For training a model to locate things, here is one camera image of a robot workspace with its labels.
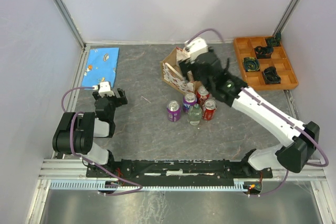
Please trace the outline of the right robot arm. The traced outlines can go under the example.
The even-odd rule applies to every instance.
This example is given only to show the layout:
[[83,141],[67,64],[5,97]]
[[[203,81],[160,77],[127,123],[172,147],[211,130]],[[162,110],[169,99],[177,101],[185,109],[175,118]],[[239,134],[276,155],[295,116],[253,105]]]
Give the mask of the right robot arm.
[[277,165],[293,173],[300,173],[311,155],[317,150],[319,126],[314,122],[304,124],[263,99],[241,78],[222,67],[221,61],[211,50],[197,57],[187,57],[178,62],[184,80],[199,81],[217,101],[249,116],[279,141],[278,145],[254,150],[242,162],[241,172],[254,177],[260,170]]

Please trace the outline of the purple fanta can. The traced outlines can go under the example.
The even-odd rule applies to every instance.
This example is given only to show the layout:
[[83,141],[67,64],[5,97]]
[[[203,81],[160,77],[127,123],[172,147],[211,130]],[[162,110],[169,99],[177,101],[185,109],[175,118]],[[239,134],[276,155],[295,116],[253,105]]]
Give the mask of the purple fanta can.
[[183,97],[183,106],[182,109],[185,113],[188,113],[190,107],[197,103],[197,97],[195,93],[188,92]]

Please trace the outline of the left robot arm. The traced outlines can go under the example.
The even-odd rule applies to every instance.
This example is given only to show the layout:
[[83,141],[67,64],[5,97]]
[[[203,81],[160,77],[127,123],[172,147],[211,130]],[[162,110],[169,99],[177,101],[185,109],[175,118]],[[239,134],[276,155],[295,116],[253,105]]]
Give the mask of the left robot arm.
[[89,166],[97,164],[103,176],[112,176],[116,171],[112,152],[97,145],[93,139],[113,137],[115,110],[128,104],[125,91],[118,88],[117,92],[118,97],[112,91],[107,94],[94,91],[94,112],[84,112],[79,116],[65,112],[53,137],[54,151],[81,157]]

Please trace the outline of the red cola can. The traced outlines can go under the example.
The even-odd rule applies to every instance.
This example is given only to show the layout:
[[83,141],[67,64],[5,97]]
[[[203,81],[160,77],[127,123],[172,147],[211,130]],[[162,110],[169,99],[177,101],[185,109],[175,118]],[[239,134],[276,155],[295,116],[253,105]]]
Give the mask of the red cola can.
[[200,86],[196,90],[197,103],[200,105],[200,107],[204,105],[205,101],[209,98],[209,96],[210,93],[204,86]]
[[207,99],[203,104],[203,115],[202,119],[205,121],[210,121],[213,119],[215,111],[217,109],[217,104],[213,99]]

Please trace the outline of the clear green-cap bottle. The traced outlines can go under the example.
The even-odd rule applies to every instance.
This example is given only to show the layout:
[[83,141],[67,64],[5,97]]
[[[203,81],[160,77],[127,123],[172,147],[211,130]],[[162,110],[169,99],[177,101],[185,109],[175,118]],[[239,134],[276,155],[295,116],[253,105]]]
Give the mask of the clear green-cap bottle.
[[188,121],[190,125],[192,126],[198,125],[202,119],[202,113],[203,113],[202,108],[198,103],[190,107],[188,111]]

